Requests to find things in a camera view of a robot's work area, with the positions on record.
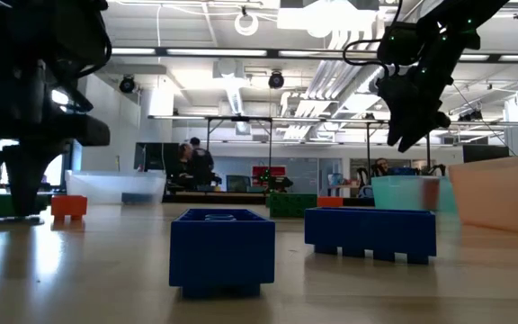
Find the orange plastic bin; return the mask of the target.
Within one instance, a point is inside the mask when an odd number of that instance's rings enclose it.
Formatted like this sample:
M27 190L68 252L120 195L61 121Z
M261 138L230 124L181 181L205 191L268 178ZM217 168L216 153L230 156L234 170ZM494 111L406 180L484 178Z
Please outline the orange plastic bin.
M518 232L518 157L453 165L450 180L463 224Z

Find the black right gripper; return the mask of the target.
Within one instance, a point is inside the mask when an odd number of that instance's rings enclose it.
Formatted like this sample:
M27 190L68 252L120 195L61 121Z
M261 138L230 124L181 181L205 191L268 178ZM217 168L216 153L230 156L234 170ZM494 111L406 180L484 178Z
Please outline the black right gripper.
M453 67L412 66L405 74L379 78L377 96L390 112L387 143L408 151L420 139L438 128L448 129L451 119L441 112L441 95L454 82Z

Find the clear plastic bin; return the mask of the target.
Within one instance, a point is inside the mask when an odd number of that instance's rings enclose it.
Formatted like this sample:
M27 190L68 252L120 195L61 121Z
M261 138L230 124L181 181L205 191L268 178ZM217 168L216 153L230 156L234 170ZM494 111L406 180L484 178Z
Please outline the clear plastic bin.
M122 193L152 194L161 203L165 193L163 172L72 171L65 174L68 195L83 195L88 204L123 204Z

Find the teal plastic bin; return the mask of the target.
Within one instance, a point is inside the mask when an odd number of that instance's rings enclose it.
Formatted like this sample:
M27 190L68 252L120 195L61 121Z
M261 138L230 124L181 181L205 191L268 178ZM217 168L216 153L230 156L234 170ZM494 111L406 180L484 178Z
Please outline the teal plastic bin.
M371 186L378 209L457 212L448 177L389 175L373 178Z

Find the red sign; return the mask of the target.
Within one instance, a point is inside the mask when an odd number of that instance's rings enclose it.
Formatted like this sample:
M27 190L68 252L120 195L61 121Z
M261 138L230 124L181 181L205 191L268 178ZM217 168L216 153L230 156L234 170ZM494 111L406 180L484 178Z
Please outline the red sign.
M266 182L273 176L285 176L285 166L252 166L252 179L254 182Z

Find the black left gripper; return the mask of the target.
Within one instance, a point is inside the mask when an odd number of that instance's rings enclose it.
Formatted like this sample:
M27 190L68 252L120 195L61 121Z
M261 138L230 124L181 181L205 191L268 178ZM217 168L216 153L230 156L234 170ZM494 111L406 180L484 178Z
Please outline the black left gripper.
M37 194L49 164L65 153L66 143L48 143L77 140L82 146L102 147L110 144L109 126L88 114L64 113L46 121L23 121L0 115L0 140L42 140L28 155L19 145L3 149L13 209L17 217L40 213Z

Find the blue toy building block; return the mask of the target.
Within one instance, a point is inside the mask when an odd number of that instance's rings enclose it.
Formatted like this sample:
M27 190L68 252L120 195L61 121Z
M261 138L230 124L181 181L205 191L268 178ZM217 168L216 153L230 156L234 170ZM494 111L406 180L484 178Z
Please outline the blue toy building block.
M154 201L153 195L148 193L122 193L123 204L151 204Z
M256 296L275 281L275 222L247 209L189 209L170 225L169 285L184 298Z
M305 210L304 239L320 254L393 262L406 255L409 264L427 265L437 256L436 219L429 211L319 207Z

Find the black metal stand frame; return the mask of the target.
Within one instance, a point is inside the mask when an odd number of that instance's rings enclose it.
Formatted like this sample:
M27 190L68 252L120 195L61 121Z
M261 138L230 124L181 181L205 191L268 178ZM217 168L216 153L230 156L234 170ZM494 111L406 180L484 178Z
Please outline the black metal stand frame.
M268 134L268 138L269 138L267 178L270 178L272 176L272 133L273 133L273 118L272 117L246 116L246 115L236 114L236 115L232 115L232 116L205 116L204 119L207 121L206 149L210 148L210 134L212 133L211 123L214 120L219 121L217 126L219 126L224 121L245 122L245 123L256 122L257 124L262 126L263 130Z

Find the black computer monitor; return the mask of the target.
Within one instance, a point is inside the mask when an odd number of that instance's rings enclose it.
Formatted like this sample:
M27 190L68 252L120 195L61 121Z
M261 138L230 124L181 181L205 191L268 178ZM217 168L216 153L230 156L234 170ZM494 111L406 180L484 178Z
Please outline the black computer monitor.
M134 168L142 171L175 171L179 165L179 144L138 142L135 146Z
M510 157L510 150L505 146L469 144L464 145L462 151L464 163Z

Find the long ceiling light strip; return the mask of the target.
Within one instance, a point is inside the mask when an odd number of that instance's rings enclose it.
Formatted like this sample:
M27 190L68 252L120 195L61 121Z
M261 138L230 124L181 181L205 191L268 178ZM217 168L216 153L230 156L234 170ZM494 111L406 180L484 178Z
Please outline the long ceiling light strip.
M350 50L345 55L339 49L227 49L227 48L164 48L115 47L114 57L181 57L238 59L308 59L371 61L377 58L371 50ZM518 53L464 53L460 63L518 64Z

